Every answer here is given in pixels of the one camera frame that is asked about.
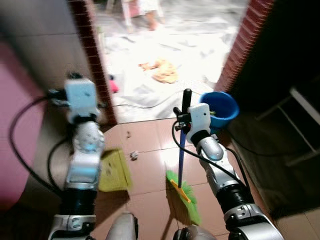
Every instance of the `tile floor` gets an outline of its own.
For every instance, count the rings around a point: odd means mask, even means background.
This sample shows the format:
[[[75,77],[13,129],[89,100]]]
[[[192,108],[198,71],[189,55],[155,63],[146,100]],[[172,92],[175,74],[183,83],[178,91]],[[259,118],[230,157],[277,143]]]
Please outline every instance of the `tile floor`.
[[[305,213],[284,217],[278,220],[276,225],[286,240],[319,240],[320,235],[317,235]]]
[[[132,212],[139,221],[140,240],[171,240],[178,228],[190,224],[176,191],[166,182],[166,170],[178,171],[179,150],[173,144],[171,125],[174,119],[119,124],[104,135],[106,147],[123,148],[130,169],[133,188],[127,192],[99,192],[96,200],[97,227],[92,235],[104,240],[112,222],[123,211]],[[231,146],[228,140],[223,144]],[[190,144],[187,148],[195,151]],[[131,151],[138,151],[136,161],[129,159]],[[232,155],[231,164],[239,175],[239,167]],[[199,161],[185,155],[183,178],[193,186],[202,217],[201,226],[218,240],[227,240],[223,213],[207,183]],[[265,210],[258,191],[253,187],[257,204]]]

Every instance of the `red object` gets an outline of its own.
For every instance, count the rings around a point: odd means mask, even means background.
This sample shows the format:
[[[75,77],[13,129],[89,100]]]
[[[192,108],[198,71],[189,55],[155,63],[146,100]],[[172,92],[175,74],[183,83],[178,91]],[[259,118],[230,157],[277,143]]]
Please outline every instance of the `red object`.
[[[113,93],[116,93],[116,92],[119,91],[119,87],[116,85],[115,81],[110,80],[110,81],[109,81],[109,85],[110,85],[111,91],[112,91]]]
[[[130,18],[140,16],[140,10],[139,10],[139,5],[137,0],[132,0],[129,2],[129,12],[130,12]]]

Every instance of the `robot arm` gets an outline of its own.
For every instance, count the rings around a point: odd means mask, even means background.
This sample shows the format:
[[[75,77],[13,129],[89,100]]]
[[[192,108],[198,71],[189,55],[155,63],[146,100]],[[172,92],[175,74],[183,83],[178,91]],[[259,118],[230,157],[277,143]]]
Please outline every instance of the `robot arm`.
[[[186,139],[189,143],[193,143],[200,156],[223,167],[239,179],[228,160],[225,147],[210,135],[210,112],[206,103],[189,107],[188,116],[177,116],[177,119],[180,126],[190,126]],[[255,205],[247,188],[213,165],[201,159],[199,161],[206,172],[211,190],[221,206],[226,228],[230,231],[229,240],[284,240],[273,223]],[[178,239],[214,238],[200,227],[192,225],[185,228]]]
[[[75,125],[74,154],[64,184],[60,213],[54,216],[48,239],[92,239],[100,158],[105,147],[104,135],[97,123],[100,111],[96,89],[93,82],[75,74],[66,80],[62,92],[61,96],[66,99],[55,99],[54,103],[69,107],[68,121]]]

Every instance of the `green broom bristles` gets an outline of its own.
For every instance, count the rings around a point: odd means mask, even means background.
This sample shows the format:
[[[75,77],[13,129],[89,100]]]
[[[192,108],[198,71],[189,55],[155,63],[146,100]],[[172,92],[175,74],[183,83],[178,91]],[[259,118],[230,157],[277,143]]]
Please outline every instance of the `green broom bristles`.
[[[178,184],[178,175],[176,173],[174,173],[173,171],[167,170],[166,171],[166,178],[169,180],[169,182],[171,180],[173,180]],[[187,197],[191,200],[191,202],[189,203],[179,194],[180,199],[182,200],[182,202],[186,206],[186,209],[188,210],[190,220],[194,224],[200,225],[201,218],[200,218],[200,215],[197,210],[197,199],[194,195],[194,191],[193,191],[192,187],[190,185],[188,185],[186,181],[183,181],[181,188],[184,191],[184,193],[187,195]]]

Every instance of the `black handle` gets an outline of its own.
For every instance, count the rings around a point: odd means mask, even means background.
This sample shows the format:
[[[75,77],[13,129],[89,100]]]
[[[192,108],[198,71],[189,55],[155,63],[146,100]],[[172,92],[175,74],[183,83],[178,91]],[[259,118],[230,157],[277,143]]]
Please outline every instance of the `black handle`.
[[[191,95],[192,91],[190,88],[187,88],[183,91],[183,98],[182,98],[182,113],[187,114],[188,107],[191,104]]]
[[[178,107],[176,107],[176,106],[173,108],[173,112],[177,117],[182,114],[180,109]]]

